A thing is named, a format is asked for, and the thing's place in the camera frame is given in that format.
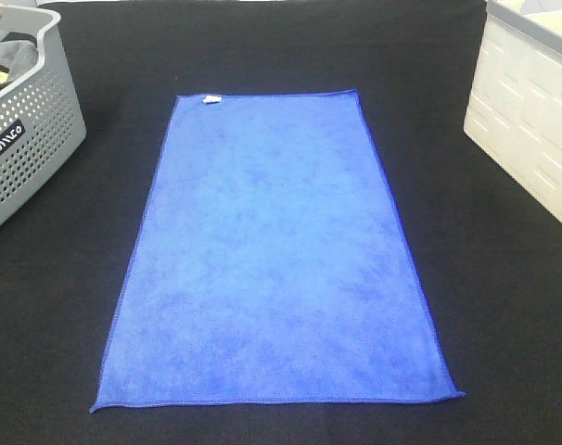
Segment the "blue microfibre towel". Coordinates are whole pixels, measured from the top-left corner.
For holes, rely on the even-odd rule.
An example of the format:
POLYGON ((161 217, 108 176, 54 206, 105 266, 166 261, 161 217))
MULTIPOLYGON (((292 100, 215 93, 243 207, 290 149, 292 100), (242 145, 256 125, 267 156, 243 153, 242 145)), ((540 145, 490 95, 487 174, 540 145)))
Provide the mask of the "blue microfibre towel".
POLYGON ((357 92, 179 96, 94 409, 459 396, 357 92))

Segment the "grey perforated plastic basket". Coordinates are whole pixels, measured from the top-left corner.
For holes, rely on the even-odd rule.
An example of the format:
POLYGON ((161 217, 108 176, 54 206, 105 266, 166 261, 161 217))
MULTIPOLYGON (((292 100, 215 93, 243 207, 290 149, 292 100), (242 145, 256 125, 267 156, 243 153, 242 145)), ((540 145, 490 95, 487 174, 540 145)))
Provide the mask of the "grey perforated plastic basket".
POLYGON ((0 31, 36 39, 34 67, 0 91, 0 226, 64 164, 86 137, 52 10, 0 3, 0 31))

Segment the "white plastic storage crate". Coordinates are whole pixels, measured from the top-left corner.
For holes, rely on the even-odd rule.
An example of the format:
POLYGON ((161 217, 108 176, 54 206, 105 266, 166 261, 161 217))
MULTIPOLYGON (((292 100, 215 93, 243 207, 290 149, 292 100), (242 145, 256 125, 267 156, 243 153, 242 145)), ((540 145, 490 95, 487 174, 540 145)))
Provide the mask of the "white plastic storage crate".
POLYGON ((464 131, 562 223, 562 1, 490 1, 464 131))

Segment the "grey cloth in basket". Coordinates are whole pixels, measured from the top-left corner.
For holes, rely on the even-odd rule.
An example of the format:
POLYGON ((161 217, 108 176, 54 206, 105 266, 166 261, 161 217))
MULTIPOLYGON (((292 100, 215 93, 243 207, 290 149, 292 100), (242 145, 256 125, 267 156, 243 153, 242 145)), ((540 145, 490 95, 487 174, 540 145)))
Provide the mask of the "grey cloth in basket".
POLYGON ((0 72, 8 82, 32 69, 38 62, 36 46, 27 40, 0 42, 0 72))

